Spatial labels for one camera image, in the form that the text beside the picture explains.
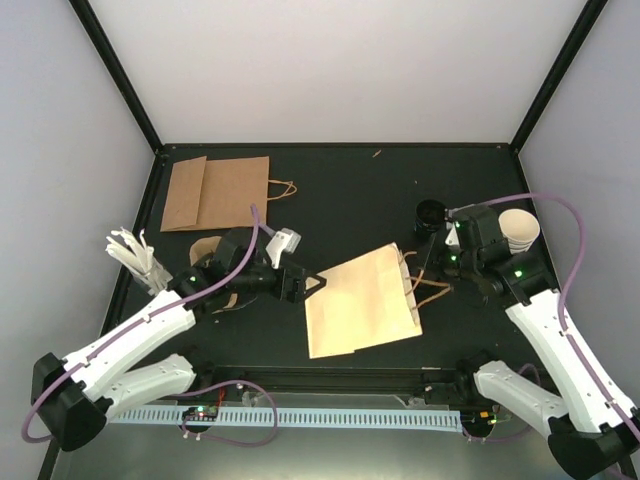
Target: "black table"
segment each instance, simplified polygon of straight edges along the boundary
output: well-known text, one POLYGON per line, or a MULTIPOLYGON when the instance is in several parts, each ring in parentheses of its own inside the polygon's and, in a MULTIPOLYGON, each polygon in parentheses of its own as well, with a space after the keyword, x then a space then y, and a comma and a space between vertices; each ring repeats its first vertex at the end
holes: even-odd
MULTIPOLYGON (((293 259, 318 272, 390 242, 405 251, 413 249, 414 209, 422 199, 435 198, 454 207, 528 191, 519 160, 499 145, 176 145, 165 151, 145 231, 171 272, 189 265, 189 247, 198 238, 220 233, 159 231, 171 166, 203 155, 209 159, 268 155, 270 178, 295 182, 296 195, 269 203, 268 223, 300 233, 302 242, 293 259)), ((532 208, 530 202, 502 208, 514 206, 532 208)), ((548 262, 544 240, 534 248, 548 262)), ((150 300, 134 282, 119 285, 121 308, 111 309, 107 328, 150 300)), ((456 361, 481 349, 513 368, 527 362, 540 365, 506 314, 497 306, 482 306, 480 300, 474 286, 457 284, 453 294, 421 309, 422 336, 311 360, 304 305, 263 295, 242 310, 220 316, 218 323, 198 323, 144 363, 195 345, 216 365, 216 380, 241 376, 272 390, 400 394, 424 389, 426 381, 437 381, 456 361)))

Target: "robotic arm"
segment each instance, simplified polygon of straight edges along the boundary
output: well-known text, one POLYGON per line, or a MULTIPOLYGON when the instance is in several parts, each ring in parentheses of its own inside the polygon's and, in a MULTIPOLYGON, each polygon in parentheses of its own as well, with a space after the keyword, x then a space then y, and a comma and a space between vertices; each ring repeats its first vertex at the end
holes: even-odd
POLYGON ((176 276, 147 306, 92 344, 63 359, 48 353, 36 362, 32 403, 67 377, 38 409, 63 451, 85 445, 126 410, 187 391, 196 371, 184 356, 173 354, 153 365, 129 369, 162 343, 223 310, 232 294, 269 293, 298 303, 326 285, 324 278, 282 255, 291 253, 300 240, 285 230, 276 232, 266 247, 258 241, 248 263, 223 288, 195 298, 238 267, 250 247, 250 234, 247 229, 231 230, 215 253, 176 276), (306 286, 309 278, 317 281, 313 288, 306 286), (183 305, 171 307, 184 299, 183 305))
POLYGON ((426 245, 425 267, 472 280, 482 293, 497 298, 535 349, 560 395, 496 360, 469 367, 472 389, 538 431, 558 463, 576 479, 590 478, 636 451, 638 441, 620 412, 636 427, 640 412, 605 372, 569 314, 564 322, 558 318, 560 294, 542 262, 531 252, 511 255, 497 214, 488 206, 458 210, 451 222, 448 235, 441 231, 426 245), (606 385, 613 402, 601 393, 589 368, 606 385))

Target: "cup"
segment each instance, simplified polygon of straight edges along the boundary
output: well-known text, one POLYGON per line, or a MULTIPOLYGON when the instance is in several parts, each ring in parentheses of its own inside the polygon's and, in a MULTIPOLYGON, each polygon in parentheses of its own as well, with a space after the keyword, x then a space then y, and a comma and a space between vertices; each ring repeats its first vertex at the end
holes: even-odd
POLYGON ((423 200, 416 207, 413 228, 419 240, 426 242, 444 225, 446 207, 437 200, 423 200))
POLYGON ((540 235, 538 219, 526 210, 519 208, 505 210, 498 217, 498 222, 512 254, 529 250, 540 235))

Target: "white perforated rail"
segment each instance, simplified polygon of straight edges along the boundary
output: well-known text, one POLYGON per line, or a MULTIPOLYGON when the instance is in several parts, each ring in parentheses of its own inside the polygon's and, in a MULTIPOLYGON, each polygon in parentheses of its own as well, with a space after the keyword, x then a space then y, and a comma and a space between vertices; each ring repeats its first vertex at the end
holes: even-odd
MULTIPOLYGON (((129 410, 111 423, 134 425, 180 425, 182 413, 191 407, 144 405, 129 410)), ((270 427, 270 408, 222 407, 215 422, 194 420, 188 425, 270 427)), ((435 410, 363 410, 328 408, 279 408, 278 426, 305 428, 352 428, 394 430, 462 431, 460 413, 435 410)))

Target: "gray floor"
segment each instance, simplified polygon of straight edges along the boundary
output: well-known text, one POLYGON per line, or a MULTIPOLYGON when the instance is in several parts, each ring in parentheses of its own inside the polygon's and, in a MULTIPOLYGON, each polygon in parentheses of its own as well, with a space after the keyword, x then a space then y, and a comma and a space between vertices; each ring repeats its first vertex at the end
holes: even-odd
MULTIPOLYGON (((297 398, 286 406, 345 406, 326 398, 297 398)), ((366 405, 401 408, 395 399, 366 405)), ((494 436, 522 428, 498 425, 494 436)), ((258 439, 260 429, 226 429, 228 436, 258 439)), ((109 425, 93 442, 60 456, 53 480, 284 480, 284 479, 552 479, 565 480, 544 440, 535 433, 504 445, 469 444, 462 435, 417 431, 281 429, 269 445, 237 448, 184 440, 174 427, 109 425)))

